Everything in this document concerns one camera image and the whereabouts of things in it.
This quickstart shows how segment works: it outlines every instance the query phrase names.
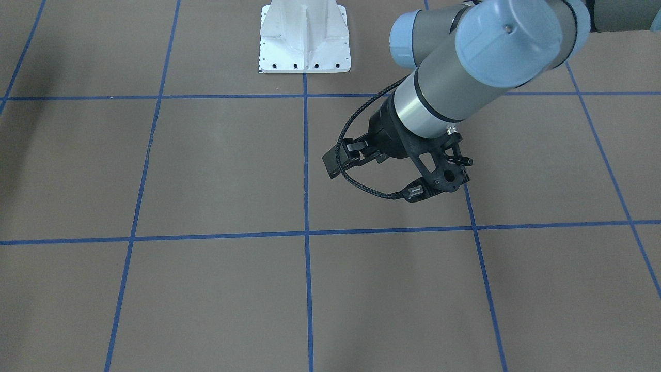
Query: bolt hole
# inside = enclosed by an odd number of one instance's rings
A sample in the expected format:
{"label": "bolt hole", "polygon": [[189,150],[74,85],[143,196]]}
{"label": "bolt hole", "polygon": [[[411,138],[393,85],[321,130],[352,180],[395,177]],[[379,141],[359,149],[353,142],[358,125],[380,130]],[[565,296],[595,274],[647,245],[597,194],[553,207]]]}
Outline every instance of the bolt hole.
{"label": "bolt hole", "polygon": [[443,172],[443,177],[445,177],[447,182],[454,182],[455,180],[454,173],[449,169]]}

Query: horizontal blue line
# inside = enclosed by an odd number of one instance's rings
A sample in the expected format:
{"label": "horizontal blue line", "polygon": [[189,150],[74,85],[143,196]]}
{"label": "horizontal blue line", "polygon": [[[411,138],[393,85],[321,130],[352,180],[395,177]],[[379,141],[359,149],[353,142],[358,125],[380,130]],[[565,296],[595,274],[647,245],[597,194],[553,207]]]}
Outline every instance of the horizontal blue line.
{"label": "horizontal blue line", "polygon": [[590,226],[628,226],[629,221],[597,221],[597,222],[560,222],[550,224],[508,224],[508,225],[482,225],[477,230],[515,230],[526,228],[568,228]]}
{"label": "horizontal blue line", "polygon": [[[649,92],[581,92],[582,95],[661,95],[661,91]],[[506,95],[577,95],[576,92],[508,92]],[[372,97],[374,93],[315,93],[309,98]],[[102,101],[122,99],[158,99],[158,95],[90,95],[59,97],[7,97],[7,101]],[[191,94],[163,95],[161,99],[223,99],[223,98],[303,98],[302,93],[292,94]]]}
{"label": "horizontal blue line", "polygon": [[[661,224],[661,220],[633,221],[636,225]],[[476,226],[477,230],[524,230],[528,228],[572,228],[591,226],[626,226],[628,221],[596,221],[596,222],[565,222],[548,224],[506,224]],[[412,227],[412,228],[358,228],[345,230],[312,230],[310,235],[345,235],[345,234],[392,234],[397,232],[443,232],[443,231],[470,231],[471,226],[444,226],[444,227]],[[153,242],[160,240],[205,240],[230,238],[269,238],[277,236],[304,236],[304,231],[278,231],[278,232],[245,232],[232,234],[193,234],[193,235],[160,235],[136,236],[135,241]],[[128,242],[127,236],[116,238],[73,238],[73,239],[37,239],[37,240],[0,240],[0,246],[26,246],[34,244],[74,244],[74,243],[104,243]]]}
{"label": "horizontal blue line", "polygon": [[34,244],[76,244],[128,242],[128,236],[116,238],[72,238],[72,239],[35,239],[35,240],[0,240],[0,246],[27,246]]}

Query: black cable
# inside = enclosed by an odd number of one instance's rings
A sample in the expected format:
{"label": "black cable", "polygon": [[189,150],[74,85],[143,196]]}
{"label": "black cable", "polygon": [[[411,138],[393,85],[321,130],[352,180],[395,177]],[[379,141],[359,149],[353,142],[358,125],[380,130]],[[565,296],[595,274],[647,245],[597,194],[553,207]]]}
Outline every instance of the black cable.
{"label": "black cable", "polygon": [[349,129],[349,126],[354,122],[354,120],[362,113],[365,111],[366,108],[368,108],[374,101],[377,99],[381,98],[384,96],[384,94],[390,92],[394,88],[397,88],[408,76],[402,77],[400,80],[390,84],[387,88],[384,90],[380,91],[379,93],[376,93],[372,98],[369,99],[369,101],[365,102],[356,112],[351,115],[349,120],[347,120],[346,124],[344,125],[344,128],[342,129],[342,132],[340,133],[340,137],[337,140],[337,144],[335,144],[335,162],[337,163],[338,169],[340,172],[342,172],[342,176],[344,176],[344,179],[347,180],[347,182],[351,183],[353,186],[356,186],[357,188],[361,189],[362,191],[365,191],[368,194],[372,194],[375,197],[383,198],[383,199],[402,199],[404,195],[401,193],[401,191],[397,191],[396,193],[391,193],[391,194],[386,194],[382,193],[381,191],[376,191],[375,189],[371,189],[362,183],[356,181],[355,179],[351,178],[346,172],[346,169],[344,166],[342,166],[342,162],[340,161],[340,146],[342,146],[342,142],[344,141],[344,136],[346,135],[346,131]]}

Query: vertical blue line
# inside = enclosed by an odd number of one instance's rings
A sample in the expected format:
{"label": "vertical blue line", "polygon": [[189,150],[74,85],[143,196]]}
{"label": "vertical blue line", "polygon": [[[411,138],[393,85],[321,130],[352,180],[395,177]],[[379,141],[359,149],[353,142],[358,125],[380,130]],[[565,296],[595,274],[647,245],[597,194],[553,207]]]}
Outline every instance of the vertical blue line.
{"label": "vertical blue line", "polygon": [[631,232],[633,232],[633,236],[634,238],[636,238],[638,249],[641,251],[642,254],[642,259],[645,261],[645,265],[647,266],[647,271],[649,271],[650,276],[652,277],[652,282],[656,287],[656,293],[661,299],[661,286],[659,285],[659,281],[656,278],[656,274],[654,273],[654,268],[652,267],[652,264],[650,263],[650,260],[647,257],[647,252],[645,251],[645,248],[642,244],[641,237],[638,235],[638,230],[636,229],[636,225],[634,224],[633,219],[631,218],[631,213],[629,213],[629,208],[627,207],[627,204],[624,200],[624,196],[622,195],[622,192],[619,188],[619,184],[617,183],[615,174],[613,172],[613,169],[611,168],[611,164],[608,161],[608,157],[606,156],[606,151],[603,149],[602,141],[599,139],[599,135],[597,134],[597,130],[594,126],[594,122],[592,121],[592,116],[590,116],[588,106],[585,104],[585,100],[583,99],[583,93],[581,93],[580,89],[578,88],[578,83],[576,82],[576,78],[574,77],[574,73],[572,71],[572,68],[569,66],[569,63],[567,63],[566,66],[567,66],[567,71],[569,72],[569,77],[571,77],[572,83],[574,84],[576,94],[578,94],[578,99],[580,99],[580,104],[581,106],[583,106],[583,111],[585,112],[585,116],[588,119],[588,124],[590,125],[590,130],[592,131],[594,140],[597,142],[597,147],[599,148],[599,152],[602,154],[603,162],[606,164],[606,169],[608,169],[608,174],[610,175],[611,181],[613,182],[613,186],[615,187],[615,192],[617,193],[617,197],[620,200],[620,204],[622,204],[622,209],[624,210],[624,213],[627,216],[627,221],[629,221]]}
{"label": "vertical blue line", "polygon": [[133,254],[133,244],[136,239],[137,222],[140,216],[140,207],[142,206],[142,196],[145,191],[145,183],[147,181],[147,170],[149,169],[149,153],[151,152],[151,145],[154,141],[154,132],[156,131],[156,124],[159,119],[159,112],[161,110],[161,99],[163,98],[163,90],[165,88],[165,78],[167,76],[167,68],[170,62],[170,53],[172,52],[172,45],[175,41],[176,23],[179,16],[179,7],[181,0],[177,0],[175,7],[175,16],[172,22],[172,29],[170,30],[170,40],[168,42],[167,51],[165,53],[165,63],[163,64],[163,73],[161,75],[161,86],[159,88],[159,97],[156,100],[156,108],[154,110],[154,117],[151,121],[151,132],[149,133],[149,142],[147,143],[147,153],[145,155],[145,163],[142,168],[142,178],[140,179],[140,188],[137,192],[136,209],[133,217],[133,224],[131,226],[131,236],[129,237],[128,248],[126,249],[126,258],[124,260],[124,271],[122,272],[122,282],[120,283],[120,290],[117,296],[117,306],[115,308],[115,317],[112,321],[112,331],[110,332],[110,341],[108,343],[108,353],[106,354],[106,365],[104,372],[110,371],[110,364],[112,363],[112,353],[115,347],[115,339],[117,337],[117,329],[119,327],[120,315],[122,313],[122,303],[124,302],[124,291],[126,290],[126,280],[128,278],[128,271],[131,264],[131,256]]}
{"label": "vertical blue line", "polygon": [[485,282],[486,300],[489,303],[489,311],[491,312],[491,322],[494,326],[494,333],[496,335],[496,343],[498,344],[498,353],[500,354],[500,364],[502,365],[503,372],[508,372],[507,360],[505,359],[505,349],[502,346],[502,339],[500,338],[500,328],[498,327],[498,318],[496,317],[496,307],[494,306],[493,297],[491,296],[491,285],[489,284],[489,277],[486,274],[485,258],[482,254],[482,244],[480,243],[480,236],[477,232],[477,224],[475,223],[475,213],[473,213],[473,203],[471,202],[471,194],[468,191],[468,185],[464,184],[464,192],[466,194],[466,204],[468,205],[468,213],[471,216],[471,226],[473,227],[473,237],[475,239],[475,247],[477,247],[477,257],[480,260],[480,268],[482,269],[482,280]]}
{"label": "vertical blue line", "polygon": [[30,34],[28,35],[28,40],[25,42],[25,46],[23,47],[23,51],[20,53],[19,61],[16,63],[16,68],[14,69],[14,73],[11,76],[11,80],[9,81],[9,86],[7,86],[7,91],[5,92],[5,96],[3,97],[2,103],[0,103],[0,115],[2,115],[3,110],[5,110],[5,105],[7,104],[7,98],[9,97],[9,94],[11,94],[11,89],[14,87],[14,83],[16,82],[16,76],[19,75],[19,70],[21,65],[23,65],[23,60],[25,59],[25,55],[28,53],[28,48],[30,47],[30,43],[32,42],[32,38],[34,37],[34,33],[37,30],[37,26],[39,25],[39,20],[41,19],[41,14],[44,11],[44,6],[46,5],[46,0],[42,0],[41,5],[39,6],[39,11],[37,11],[37,16],[34,19],[34,23],[32,24],[32,30],[30,30]]}
{"label": "vertical blue line", "polygon": [[303,74],[303,215],[305,220],[305,287],[307,292],[307,368],[315,370],[315,348],[312,321],[312,272],[310,263],[310,218],[309,218],[309,147],[307,135],[307,74]]}

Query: braided black cable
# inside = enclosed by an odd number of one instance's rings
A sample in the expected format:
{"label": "braided black cable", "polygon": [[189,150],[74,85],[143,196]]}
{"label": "braided black cable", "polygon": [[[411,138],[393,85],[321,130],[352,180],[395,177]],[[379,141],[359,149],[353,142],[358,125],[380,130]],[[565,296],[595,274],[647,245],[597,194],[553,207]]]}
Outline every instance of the braided black cable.
{"label": "braided black cable", "polygon": [[344,136],[346,135],[346,131],[349,129],[349,126],[354,122],[354,120],[360,115],[363,111],[365,111],[366,108],[368,108],[374,101],[377,99],[381,98],[384,96],[384,94],[390,92],[394,88],[397,88],[407,77],[402,77],[400,80],[390,84],[387,88],[384,90],[380,91],[379,93],[376,93],[372,98],[370,98],[367,102],[365,102],[356,112],[351,115],[349,120],[347,120],[346,124],[344,125],[344,128],[342,129],[342,132],[340,133],[340,137],[337,140],[337,143],[335,144],[335,162],[337,163],[338,169],[340,172],[342,172],[342,176],[344,176],[344,179],[347,180],[347,182],[351,183],[353,186],[356,186],[357,188],[361,189],[362,191],[365,191],[368,194],[372,194],[375,197],[383,198],[383,199],[402,199],[404,195],[401,193],[401,191],[397,191],[395,193],[391,194],[386,194],[382,193],[381,191],[376,191],[375,189],[371,189],[362,183],[356,181],[355,179],[351,178],[346,172],[346,169],[342,166],[342,162],[340,161],[340,146],[342,146],[342,142],[344,141]]}

